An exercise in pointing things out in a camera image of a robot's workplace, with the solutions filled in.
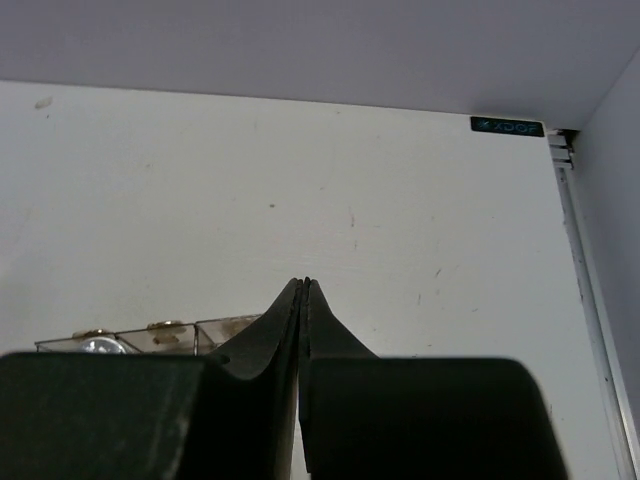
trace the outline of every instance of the small label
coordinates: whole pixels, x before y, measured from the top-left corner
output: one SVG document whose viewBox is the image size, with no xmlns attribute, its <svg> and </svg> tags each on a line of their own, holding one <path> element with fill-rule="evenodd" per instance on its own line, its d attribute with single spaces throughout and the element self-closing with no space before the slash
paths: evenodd
<svg viewBox="0 0 640 480">
<path fill-rule="evenodd" d="M 502 133 L 525 137 L 544 137 L 544 127 L 540 122 L 509 120 L 506 118 L 471 117 L 474 132 Z"/>
</svg>

